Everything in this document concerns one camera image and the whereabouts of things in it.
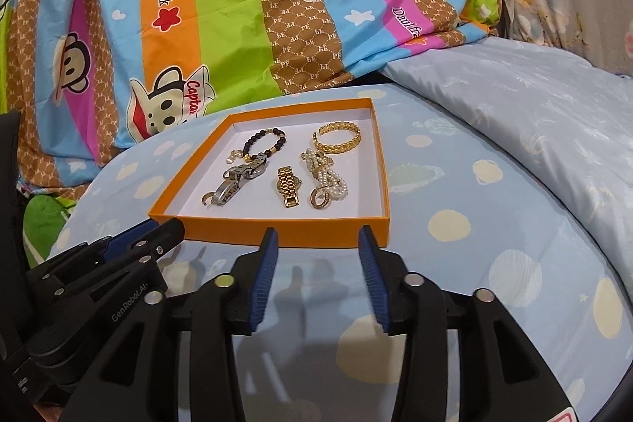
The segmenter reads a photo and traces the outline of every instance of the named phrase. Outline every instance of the orange stripe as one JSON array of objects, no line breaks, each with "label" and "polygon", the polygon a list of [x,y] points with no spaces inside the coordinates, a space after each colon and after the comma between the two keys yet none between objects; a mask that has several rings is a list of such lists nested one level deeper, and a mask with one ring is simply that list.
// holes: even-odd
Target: orange stripe
[{"label": "orange stripe", "polygon": [[145,84],[153,88],[157,75],[167,67],[179,66],[184,78],[200,66],[200,41],[195,0],[171,0],[162,8],[178,8],[181,22],[166,32],[152,23],[159,16],[159,0],[140,0],[140,30]]}]

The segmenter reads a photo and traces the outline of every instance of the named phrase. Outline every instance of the gold watch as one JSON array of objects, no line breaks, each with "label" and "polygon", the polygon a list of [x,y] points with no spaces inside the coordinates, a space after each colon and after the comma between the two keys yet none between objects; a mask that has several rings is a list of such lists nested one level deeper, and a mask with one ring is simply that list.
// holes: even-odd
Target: gold watch
[{"label": "gold watch", "polygon": [[292,173],[291,167],[282,167],[277,171],[279,181],[277,189],[284,196],[284,204],[287,208],[293,208],[299,205],[299,196],[297,190],[301,186],[301,180]]}]

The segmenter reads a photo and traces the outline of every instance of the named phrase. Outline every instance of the light blue bedsheet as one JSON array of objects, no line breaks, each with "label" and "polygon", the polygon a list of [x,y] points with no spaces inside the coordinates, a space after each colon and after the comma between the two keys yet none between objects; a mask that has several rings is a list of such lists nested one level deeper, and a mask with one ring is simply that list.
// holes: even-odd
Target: light blue bedsheet
[{"label": "light blue bedsheet", "polygon": [[[492,288],[568,391],[580,421],[589,422],[631,363],[633,317],[602,253],[523,167],[397,85],[315,91],[240,110],[356,96],[372,97],[377,110],[389,173],[388,249],[442,288]],[[224,115],[118,156],[81,198],[56,251],[144,220]],[[159,263],[176,294],[228,271],[250,250],[184,242]],[[450,340],[447,418],[456,421],[457,344]],[[373,322],[356,250],[283,249],[264,322],[254,337],[236,339],[248,421],[387,422],[403,347],[403,338],[381,335]]]},{"label": "light blue bedsheet", "polygon": [[502,38],[385,73],[518,159],[596,239],[633,299],[633,81],[570,52]]}]

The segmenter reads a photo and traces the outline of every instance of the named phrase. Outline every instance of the gold watch strap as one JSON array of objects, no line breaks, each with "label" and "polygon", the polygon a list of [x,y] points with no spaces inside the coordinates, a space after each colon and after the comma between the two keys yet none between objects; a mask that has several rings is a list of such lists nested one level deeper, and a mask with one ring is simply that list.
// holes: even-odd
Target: gold watch strap
[{"label": "gold watch strap", "polygon": [[277,171],[279,181],[277,183],[277,189],[284,196],[284,204],[287,208],[292,208],[299,205],[299,196],[297,195],[297,189],[295,187],[295,178],[292,173],[292,167],[282,167]]}]

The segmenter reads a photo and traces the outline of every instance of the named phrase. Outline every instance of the blanket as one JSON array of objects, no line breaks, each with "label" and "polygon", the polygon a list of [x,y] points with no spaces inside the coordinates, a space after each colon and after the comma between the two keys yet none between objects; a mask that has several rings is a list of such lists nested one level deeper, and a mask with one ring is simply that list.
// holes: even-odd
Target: blanket
[{"label": "blanket", "polygon": [[561,49],[501,38],[400,60],[385,73],[465,120],[541,180],[595,239],[633,299],[631,79]]},{"label": "blanket", "polygon": [[210,112],[346,83],[487,35],[500,0],[15,0],[8,105],[27,181],[86,183],[113,149]]}]

